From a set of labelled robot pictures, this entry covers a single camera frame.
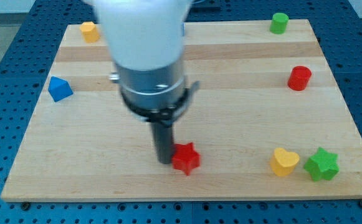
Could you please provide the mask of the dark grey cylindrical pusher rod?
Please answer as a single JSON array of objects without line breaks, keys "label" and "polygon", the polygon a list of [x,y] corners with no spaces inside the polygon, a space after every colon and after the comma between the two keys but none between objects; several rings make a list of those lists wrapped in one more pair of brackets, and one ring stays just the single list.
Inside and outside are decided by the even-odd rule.
[{"label": "dark grey cylindrical pusher rod", "polygon": [[162,164],[170,164],[175,152],[173,127],[161,123],[151,123],[150,126],[157,160]]}]

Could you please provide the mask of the silver flange with black clamp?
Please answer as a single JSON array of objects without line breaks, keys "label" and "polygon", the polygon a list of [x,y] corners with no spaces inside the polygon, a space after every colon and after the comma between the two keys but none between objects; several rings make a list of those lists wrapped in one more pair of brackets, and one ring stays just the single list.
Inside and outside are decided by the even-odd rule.
[{"label": "silver flange with black clamp", "polygon": [[186,86],[183,60],[153,70],[132,70],[118,64],[110,80],[119,85],[123,102],[142,121],[171,127],[189,108],[200,82]]}]

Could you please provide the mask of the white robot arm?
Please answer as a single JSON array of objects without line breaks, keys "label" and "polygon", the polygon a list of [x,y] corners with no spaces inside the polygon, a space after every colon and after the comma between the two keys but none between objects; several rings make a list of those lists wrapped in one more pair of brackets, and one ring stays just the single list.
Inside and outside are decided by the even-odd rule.
[{"label": "white robot arm", "polygon": [[117,70],[112,78],[128,109],[149,122],[157,159],[171,163],[175,153],[173,124],[199,90],[187,87],[183,66],[184,21],[188,0],[88,1]]}]

